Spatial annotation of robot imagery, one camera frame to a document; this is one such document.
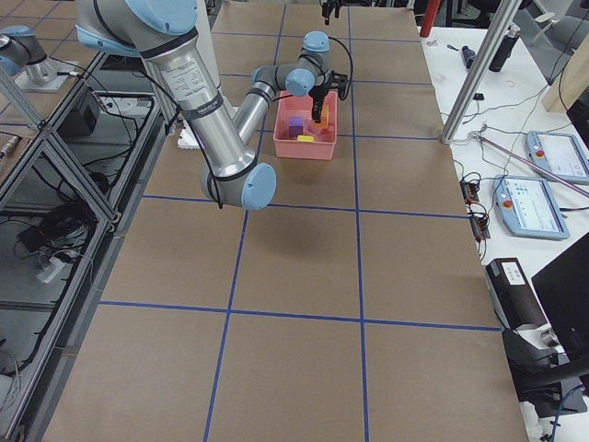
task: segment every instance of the blue cable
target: blue cable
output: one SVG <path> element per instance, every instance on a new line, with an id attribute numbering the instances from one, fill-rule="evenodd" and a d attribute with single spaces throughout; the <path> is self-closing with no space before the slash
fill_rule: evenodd
<path id="1" fill-rule="evenodd" d="M 565 394 L 564 397 L 560 400 L 559 409 L 556 411 L 556 415 L 554 416 L 554 424 L 552 424 L 552 434 L 550 435 L 550 442 L 554 442 L 554 437 L 556 436 L 556 428 L 557 426 L 559 426 L 560 413 L 562 412 L 562 409 L 564 409 L 564 402 L 566 402 L 567 399 L 569 399 L 576 390 L 580 390 L 582 388 L 583 384 L 577 385 L 574 389 L 571 389 L 567 394 Z"/>

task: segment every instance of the red plastic container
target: red plastic container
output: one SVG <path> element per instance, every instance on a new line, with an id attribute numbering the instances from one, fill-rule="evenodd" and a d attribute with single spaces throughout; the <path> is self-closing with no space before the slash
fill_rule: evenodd
<path id="1" fill-rule="evenodd" d="M 282 92 L 281 97 L 289 95 Z M 311 120 L 313 99 L 309 96 L 281 99 L 274 125 L 274 146 L 276 156 L 282 158 L 332 159 L 338 138 L 338 94 L 331 90 L 325 97 L 323 109 L 329 108 L 328 127 L 321 129 Z M 297 141 L 289 137 L 291 117 L 302 117 L 305 135 L 315 141 Z"/>

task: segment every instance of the red cylinder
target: red cylinder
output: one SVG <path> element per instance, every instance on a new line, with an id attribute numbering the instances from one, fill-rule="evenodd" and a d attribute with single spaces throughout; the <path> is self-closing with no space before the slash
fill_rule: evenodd
<path id="1" fill-rule="evenodd" d="M 420 31 L 420 37 L 429 37 L 430 31 L 432 30 L 435 16 L 438 15 L 438 9 L 440 8 L 442 0 L 430 0 L 425 10 L 425 17 L 423 18 L 422 30 Z"/>

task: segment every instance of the computer monitor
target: computer monitor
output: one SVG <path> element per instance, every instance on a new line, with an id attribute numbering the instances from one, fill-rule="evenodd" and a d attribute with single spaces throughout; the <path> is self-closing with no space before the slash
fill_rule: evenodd
<path id="1" fill-rule="evenodd" d="M 534 275 L 532 285 L 569 359 L 589 359 L 589 234 Z M 589 388 L 589 364 L 580 379 Z"/>

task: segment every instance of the black chair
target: black chair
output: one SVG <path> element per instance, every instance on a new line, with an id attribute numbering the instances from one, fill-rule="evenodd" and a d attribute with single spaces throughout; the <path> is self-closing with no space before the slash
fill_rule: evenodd
<path id="1" fill-rule="evenodd" d="M 468 2 L 480 11 L 479 16 L 477 18 L 453 18 L 452 22 L 486 29 L 491 24 L 491 14 L 497 12 L 501 0 L 468 0 Z M 532 0 L 522 0 L 519 9 L 526 9 L 531 4 Z"/>

